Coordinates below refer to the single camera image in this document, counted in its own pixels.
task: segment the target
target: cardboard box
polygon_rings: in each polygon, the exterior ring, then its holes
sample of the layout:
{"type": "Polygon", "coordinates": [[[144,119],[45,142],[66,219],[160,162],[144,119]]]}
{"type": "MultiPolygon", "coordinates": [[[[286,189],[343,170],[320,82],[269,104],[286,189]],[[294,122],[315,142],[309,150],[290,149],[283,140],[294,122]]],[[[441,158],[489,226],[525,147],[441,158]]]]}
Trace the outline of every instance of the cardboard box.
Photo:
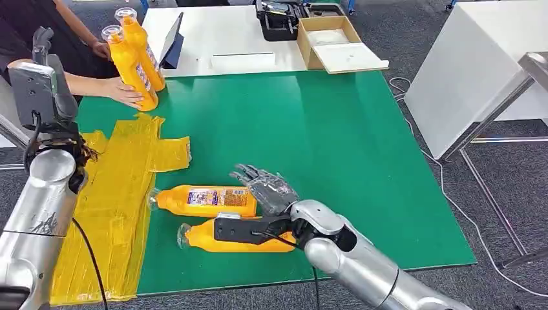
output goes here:
{"type": "Polygon", "coordinates": [[[346,16],[299,19],[297,44],[308,69],[336,74],[388,68],[388,61],[362,43],[346,16]]]}

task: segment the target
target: black cable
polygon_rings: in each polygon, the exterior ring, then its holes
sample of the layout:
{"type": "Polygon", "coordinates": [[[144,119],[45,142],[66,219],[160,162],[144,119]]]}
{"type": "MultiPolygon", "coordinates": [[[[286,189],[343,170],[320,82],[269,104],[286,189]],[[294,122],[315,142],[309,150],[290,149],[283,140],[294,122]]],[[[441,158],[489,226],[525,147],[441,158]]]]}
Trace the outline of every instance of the black cable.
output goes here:
{"type": "Polygon", "coordinates": [[[320,310],[320,290],[318,288],[318,274],[316,273],[316,268],[312,266],[312,273],[314,274],[314,284],[316,287],[316,310],[320,310]]]}
{"type": "Polygon", "coordinates": [[[32,118],[35,120],[34,133],[32,134],[32,138],[28,142],[28,145],[26,145],[25,152],[23,153],[23,165],[25,166],[26,173],[28,173],[28,170],[30,168],[30,162],[28,161],[28,153],[30,152],[30,149],[35,146],[35,143],[38,140],[38,134],[40,133],[40,127],[42,126],[42,117],[40,116],[40,113],[33,110],[32,118]]]}
{"type": "MultiPolygon", "coordinates": [[[[257,233],[259,234],[263,234],[264,236],[268,236],[270,238],[274,238],[280,242],[283,242],[287,245],[290,245],[292,247],[297,247],[297,244],[296,243],[293,243],[291,241],[287,241],[285,240],[284,238],[280,237],[280,236],[276,236],[275,234],[271,234],[270,232],[266,232],[266,231],[257,231],[257,233]]],[[[314,268],[314,266],[310,266],[312,267],[312,273],[314,274],[314,286],[315,286],[315,290],[316,290],[316,310],[320,310],[320,290],[318,288],[318,274],[316,273],[316,268],[314,268]]]]}
{"type": "Polygon", "coordinates": [[[103,280],[101,279],[101,273],[99,272],[99,266],[97,266],[97,261],[95,260],[95,255],[93,255],[93,250],[91,249],[91,244],[89,243],[89,240],[87,239],[87,236],[82,229],[82,226],[76,221],[75,218],[72,218],[72,223],[78,228],[80,231],[80,234],[82,234],[82,238],[84,239],[87,249],[89,250],[89,254],[91,256],[91,261],[93,262],[93,267],[95,267],[95,273],[97,274],[97,279],[99,280],[99,289],[101,290],[101,296],[103,297],[103,303],[105,304],[105,310],[109,310],[109,307],[107,305],[107,296],[105,295],[105,288],[103,287],[103,280]]]}

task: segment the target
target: human arm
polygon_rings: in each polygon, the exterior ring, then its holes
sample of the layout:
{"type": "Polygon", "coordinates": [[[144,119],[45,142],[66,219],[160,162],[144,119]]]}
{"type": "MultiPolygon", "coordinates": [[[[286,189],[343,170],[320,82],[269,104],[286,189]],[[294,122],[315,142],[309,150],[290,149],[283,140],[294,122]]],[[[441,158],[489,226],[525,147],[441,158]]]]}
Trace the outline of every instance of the human arm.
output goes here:
{"type": "MultiPolygon", "coordinates": [[[[9,63],[8,68],[21,62],[32,62],[32,60],[18,59],[9,63]]],[[[135,92],[132,86],[124,84],[119,77],[94,79],[65,72],[65,79],[73,95],[111,98],[136,109],[140,108],[138,102],[143,100],[141,93],[135,92]]]]}
{"type": "Polygon", "coordinates": [[[61,17],[67,22],[68,26],[74,33],[84,41],[93,52],[102,58],[110,59],[111,52],[109,45],[104,42],[99,42],[97,37],[89,31],[89,29],[82,23],[80,18],[74,14],[73,11],[62,0],[53,0],[56,5],[57,11],[61,17]]]}

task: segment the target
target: black shirt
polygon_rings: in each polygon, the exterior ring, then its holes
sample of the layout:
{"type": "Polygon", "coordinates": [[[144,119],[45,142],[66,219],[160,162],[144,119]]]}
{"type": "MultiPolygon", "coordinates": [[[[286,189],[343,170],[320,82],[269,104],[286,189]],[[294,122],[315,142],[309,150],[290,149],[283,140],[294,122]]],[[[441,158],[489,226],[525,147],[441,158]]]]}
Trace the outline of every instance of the black shirt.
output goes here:
{"type": "Polygon", "coordinates": [[[93,54],[70,29],[53,0],[0,0],[0,71],[8,82],[9,63],[32,59],[32,36],[40,26],[54,31],[49,54],[59,56],[66,72],[91,78],[117,75],[112,63],[93,54]]]}

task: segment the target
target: human hand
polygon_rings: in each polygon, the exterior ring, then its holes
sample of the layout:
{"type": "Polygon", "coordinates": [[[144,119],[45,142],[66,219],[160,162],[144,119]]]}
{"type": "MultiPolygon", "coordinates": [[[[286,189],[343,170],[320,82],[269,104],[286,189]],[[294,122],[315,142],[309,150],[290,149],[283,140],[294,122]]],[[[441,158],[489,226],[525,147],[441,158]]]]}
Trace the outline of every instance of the human hand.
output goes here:
{"type": "Polygon", "coordinates": [[[107,43],[97,41],[93,43],[93,45],[91,46],[91,49],[93,50],[94,54],[96,54],[97,56],[108,59],[108,60],[112,60],[111,49],[109,48],[109,45],[107,43]]]}
{"type": "Polygon", "coordinates": [[[101,91],[103,91],[105,97],[109,97],[132,108],[141,108],[139,101],[144,100],[143,94],[136,92],[133,86],[124,84],[120,77],[101,79],[100,81],[102,82],[101,91]]]}

